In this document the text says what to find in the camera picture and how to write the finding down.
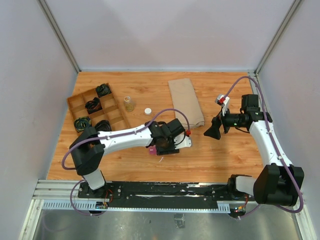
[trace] red connector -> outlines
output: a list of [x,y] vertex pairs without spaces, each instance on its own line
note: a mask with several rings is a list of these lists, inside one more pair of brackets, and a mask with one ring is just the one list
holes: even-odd
[[219,100],[220,105],[223,104],[225,100],[226,100],[226,99],[225,99],[224,96],[223,96],[222,98],[220,98],[220,100]]

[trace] gray wall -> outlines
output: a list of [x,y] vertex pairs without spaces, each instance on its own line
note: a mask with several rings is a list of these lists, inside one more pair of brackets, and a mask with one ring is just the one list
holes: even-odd
[[303,167],[302,193],[320,238],[320,1],[305,0],[260,73],[279,141]]
[[0,43],[0,238],[17,240],[76,73],[35,0],[1,2]]
[[83,70],[257,67],[293,0],[47,0]]

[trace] cardboard compartment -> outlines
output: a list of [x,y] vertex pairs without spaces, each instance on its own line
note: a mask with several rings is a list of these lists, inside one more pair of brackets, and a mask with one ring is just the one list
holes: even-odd
[[83,93],[81,93],[83,100],[84,100],[84,104],[86,104],[86,102],[93,100],[94,98],[98,97],[98,94],[96,92],[96,89],[90,89],[89,91],[85,91]]
[[91,119],[92,126],[95,126],[101,120],[109,120],[108,116],[104,113],[104,110],[90,114],[89,118]]
[[108,111],[106,113],[106,115],[108,116],[108,118],[110,120],[112,119],[116,119],[118,117],[122,117],[122,114],[121,114],[121,111],[119,110],[119,108],[115,109],[115,110],[112,110],[112,111]]
[[106,96],[100,97],[100,103],[103,109],[107,109],[117,104],[112,93]]
[[113,90],[111,90],[110,94],[99,98],[102,110],[99,110],[92,114],[88,114],[85,108],[86,102],[91,101],[97,97],[98,94],[96,92],[96,88],[92,88],[80,94],[68,97],[66,101],[68,103],[69,111],[72,116],[72,121],[75,122],[77,118],[89,116],[92,126],[95,126],[101,120],[108,120],[113,131],[130,128],[127,119],[124,118],[123,113],[118,107],[118,103],[113,95]]
[[118,118],[118,119],[113,119],[111,120],[111,122],[113,122],[111,124],[111,128],[112,128],[112,131],[119,131],[119,130],[124,130],[124,129],[127,129],[127,124],[126,124],[126,121],[124,121],[124,119],[122,118]]
[[75,121],[78,118],[87,117],[87,116],[89,116],[89,114],[88,114],[87,110],[85,108],[83,108],[82,110],[72,112],[72,116]]
[[73,109],[80,105],[85,104],[85,101],[82,98],[81,94],[69,97],[67,102],[68,102],[69,109]]

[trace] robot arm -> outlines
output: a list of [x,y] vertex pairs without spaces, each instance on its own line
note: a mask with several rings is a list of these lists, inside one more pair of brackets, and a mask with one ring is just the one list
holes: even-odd
[[185,129],[177,118],[169,123],[154,121],[149,127],[143,128],[144,124],[110,132],[96,131],[94,127],[86,128],[70,148],[86,139],[104,138],[82,144],[71,152],[77,174],[83,176],[92,190],[96,190],[105,185],[105,179],[98,167],[102,157],[107,154],[133,147],[155,146],[157,155],[168,155],[179,153],[179,149],[192,145],[190,137],[182,134]]
[[[222,97],[223,95],[219,95],[216,103],[219,104]],[[241,196],[243,193],[252,195],[259,204],[294,206],[298,199],[298,193],[283,164],[278,159],[265,120],[269,122],[270,131],[276,145],[299,188],[301,188],[304,179],[304,172],[301,167],[293,166],[285,155],[274,133],[273,120],[268,113],[266,114],[267,119],[264,119],[264,115],[260,111],[258,95],[243,95],[240,113],[230,113],[229,109],[224,108],[226,104],[221,103],[220,105],[221,111],[212,119],[212,126],[204,135],[219,140],[221,138],[219,131],[221,125],[223,125],[225,134],[228,133],[230,127],[246,128],[258,146],[264,166],[257,179],[251,176],[232,175],[228,180],[229,191],[235,197]]]

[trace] wooden table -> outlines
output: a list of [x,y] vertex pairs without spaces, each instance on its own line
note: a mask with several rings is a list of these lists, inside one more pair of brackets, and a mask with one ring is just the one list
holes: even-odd
[[[219,94],[225,94],[238,77],[246,72],[81,72],[73,94],[86,91],[102,83],[110,83],[114,96],[131,127],[149,121],[154,114],[172,108],[168,87],[169,80],[190,78],[200,103],[205,126],[191,131],[192,147],[181,149],[179,154],[149,155],[145,147],[125,149],[103,157],[100,169],[108,181],[163,181],[163,182],[226,182],[231,174],[257,177],[262,170],[262,161],[257,145],[250,134],[234,128],[223,134],[220,140],[203,136],[211,126],[211,120],[220,111],[214,103]],[[243,79],[229,95],[230,111],[238,113],[241,96],[252,93],[249,81]],[[123,106],[125,96],[136,103],[132,112]],[[151,108],[151,116],[144,114]],[[164,112],[157,120],[169,122],[174,112]],[[61,161],[70,144],[77,138],[69,111],[56,146],[47,179],[80,180],[75,170],[62,169]],[[74,167],[72,158],[66,160]]]

